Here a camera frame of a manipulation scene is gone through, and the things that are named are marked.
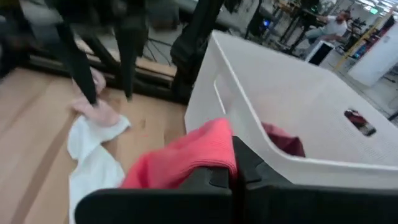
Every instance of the person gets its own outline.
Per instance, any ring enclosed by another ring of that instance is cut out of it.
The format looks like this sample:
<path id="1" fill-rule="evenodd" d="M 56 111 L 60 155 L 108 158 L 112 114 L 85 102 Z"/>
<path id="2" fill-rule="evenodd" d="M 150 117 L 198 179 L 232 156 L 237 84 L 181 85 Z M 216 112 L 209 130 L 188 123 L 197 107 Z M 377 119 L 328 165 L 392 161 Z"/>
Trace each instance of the person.
<path id="1" fill-rule="evenodd" d="M 305 57 L 320 40 L 332 43 L 336 40 L 343 40 L 343 35 L 347 31 L 347 20 L 351 18 L 351 14 L 349 10 L 345 10 L 337 16 L 317 16 L 317 18 L 326 25 L 305 33 L 305 38 L 311 46 L 307 49 L 300 49 L 301 57 Z"/>

